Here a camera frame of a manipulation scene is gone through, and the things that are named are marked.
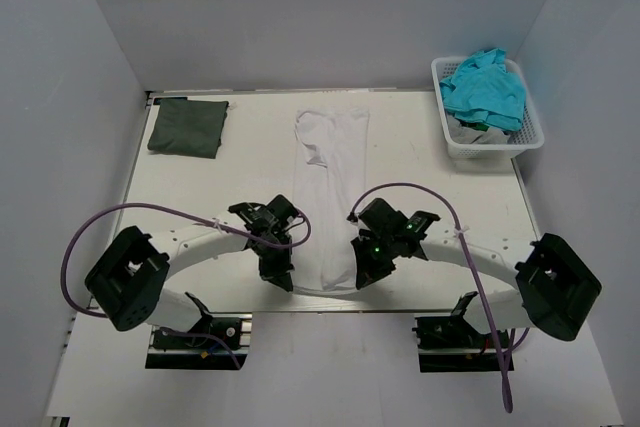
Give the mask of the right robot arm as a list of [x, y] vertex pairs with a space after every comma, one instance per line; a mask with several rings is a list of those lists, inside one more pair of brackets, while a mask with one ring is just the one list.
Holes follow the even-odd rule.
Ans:
[[492, 329], [528, 327], [573, 341], [602, 292], [601, 282], [555, 234], [531, 242], [470, 237], [434, 213], [406, 216], [381, 198], [348, 219], [359, 226], [351, 242], [357, 289], [390, 276], [399, 257], [474, 269], [509, 285], [490, 295], [468, 293], [452, 309], [452, 335], [466, 346]]

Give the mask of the teal t-shirt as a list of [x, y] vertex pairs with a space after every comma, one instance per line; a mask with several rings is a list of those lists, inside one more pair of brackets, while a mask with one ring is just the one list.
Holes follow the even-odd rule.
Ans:
[[499, 48], [477, 51], [439, 81], [445, 111], [466, 124], [482, 124], [504, 132], [523, 126], [526, 89], [506, 66]]

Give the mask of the grey garment in basket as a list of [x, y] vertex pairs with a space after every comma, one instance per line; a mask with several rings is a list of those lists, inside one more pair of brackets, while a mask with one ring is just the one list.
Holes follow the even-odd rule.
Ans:
[[485, 124], [468, 124], [447, 115], [447, 128], [451, 139], [459, 144], [502, 145], [509, 135], [504, 131]]

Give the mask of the white t-shirt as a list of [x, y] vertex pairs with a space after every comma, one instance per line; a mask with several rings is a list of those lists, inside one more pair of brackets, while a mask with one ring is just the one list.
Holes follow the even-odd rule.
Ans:
[[358, 228], [347, 216], [366, 187], [369, 119], [366, 108], [297, 113], [293, 203], [312, 227], [309, 240], [293, 251], [293, 283], [300, 293], [340, 296], [356, 291], [351, 240]]

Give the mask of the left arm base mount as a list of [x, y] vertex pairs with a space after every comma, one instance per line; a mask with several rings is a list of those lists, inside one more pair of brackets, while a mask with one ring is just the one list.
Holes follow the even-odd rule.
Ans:
[[152, 330], [145, 368], [148, 370], [235, 371], [245, 363], [251, 341], [252, 316], [213, 317], [198, 328], [206, 337], [186, 337]]

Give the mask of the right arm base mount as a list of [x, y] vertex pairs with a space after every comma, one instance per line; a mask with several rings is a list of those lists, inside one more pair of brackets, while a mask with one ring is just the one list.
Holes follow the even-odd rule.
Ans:
[[500, 371], [492, 336], [478, 333], [461, 318], [416, 317], [412, 331], [421, 373]]

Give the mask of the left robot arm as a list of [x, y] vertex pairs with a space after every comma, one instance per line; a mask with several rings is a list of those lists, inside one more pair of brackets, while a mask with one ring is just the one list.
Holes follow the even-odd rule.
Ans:
[[216, 217], [189, 215], [190, 225], [161, 233], [137, 226], [123, 229], [85, 277], [85, 286], [120, 332], [146, 323], [177, 331], [188, 345], [199, 346], [211, 334], [211, 314], [190, 293], [177, 293], [166, 282], [202, 262], [228, 254], [253, 252], [262, 280], [293, 290], [290, 235], [305, 215], [286, 197], [268, 204], [242, 202]]

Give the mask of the dark green folded t-shirt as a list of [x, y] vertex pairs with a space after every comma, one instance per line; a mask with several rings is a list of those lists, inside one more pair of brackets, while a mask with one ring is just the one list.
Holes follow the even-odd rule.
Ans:
[[215, 159], [229, 106], [228, 101], [162, 99], [147, 149], [156, 154]]

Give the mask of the white plastic basket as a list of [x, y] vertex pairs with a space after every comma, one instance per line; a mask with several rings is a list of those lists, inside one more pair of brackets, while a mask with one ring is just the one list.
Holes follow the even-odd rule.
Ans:
[[522, 128], [512, 133], [505, 144], [464, 144], [453, 140], [447, 122], [439, 82], [455, 72], [464, 56], [435, 58], [431, 62], [431, 74], [436, 94], [438, 113], [441, 121], [446, 150], [452, 159], [513, 159], [528, 150], [539, 149], [544, 144], [544, 134], [536, 108], [529, 94], [525, 78], [520, 67], [510, 59], [505, 60], [506, 70], [515, 73], [525, 87], [526, 101]]

